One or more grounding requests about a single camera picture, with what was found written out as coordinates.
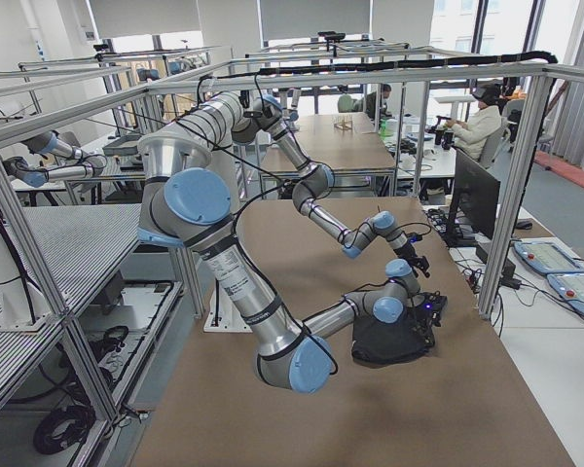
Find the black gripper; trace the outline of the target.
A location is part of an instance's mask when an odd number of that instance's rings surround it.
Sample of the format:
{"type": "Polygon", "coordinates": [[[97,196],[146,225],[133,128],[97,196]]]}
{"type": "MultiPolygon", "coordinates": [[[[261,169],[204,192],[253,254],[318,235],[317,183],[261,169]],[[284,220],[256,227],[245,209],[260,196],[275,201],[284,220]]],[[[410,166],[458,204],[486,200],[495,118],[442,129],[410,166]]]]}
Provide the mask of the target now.
{"type": "Polygon", "coordinates": [[[422,305],[421,307],[410,308],[409,315],[413,319],[413,331],[415,334],[422,341],[434,341],[435,337],[432,330],[434,312],[422,305]]]}
{"type": "Polygon", "coordinates": [[[414,266],[425,277],[430,276],[430,264],[425,256],[418,256],[414,246],[409,241],[397,249],[397,256],[405,260],[410,266],[414,266]]]}

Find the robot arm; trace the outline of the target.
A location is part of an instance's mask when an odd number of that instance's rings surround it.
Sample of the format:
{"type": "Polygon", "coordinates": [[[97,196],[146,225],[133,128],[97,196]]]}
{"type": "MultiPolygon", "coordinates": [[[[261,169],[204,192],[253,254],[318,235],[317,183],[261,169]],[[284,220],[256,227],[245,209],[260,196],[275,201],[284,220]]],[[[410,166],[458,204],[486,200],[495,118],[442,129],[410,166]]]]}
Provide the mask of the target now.
{"type": "Polygon", "coordinates": [[[243,92],[221,92],[165,128],[179,132],[185,140],[185,154],[200,150],[209,155],[223,150],[222,140],[227,136],[244,144],[260,131],[268,133],[296,170],[292,190],[295,208],[332,236],[348,257],[356,258],[375,238],[382,237],[398,258],[429,275],[428,260],[416,252],[412,238],[390,212],[381,211],[352,230],[318,204],[318,199],[334,186],[333,171],[327,164],[310,158],[284,121],[281,108],[269,96],[250,104],[243,92]]]}
{"type": "Polygon", "coordinates": [[[374,291],[351,291],[307,320],[295,319],[271,282],[252,262],[237,237],[238,215],[231,193],[208,169],[212,144],[196,136],[151,133],[138,143],[148,158],[138,237],[160,245],[185,246],[197,253],[222,286],[244,324],[258,341],[254,371],[265,384],[298,393],[321,389],[338,370],[327,337],[361,314],[394,323],[416,306],[419,272],[429,263],[388,211],[368,218],[355,231],[316,203],[333,184],[330,168],[304,157],[292,146],[290,160],[306,171],[295,186],[293,201],[300,213],[335,238],[350,258],[382,237],[396,253],[385,272],[388,279],[374,291]]]}

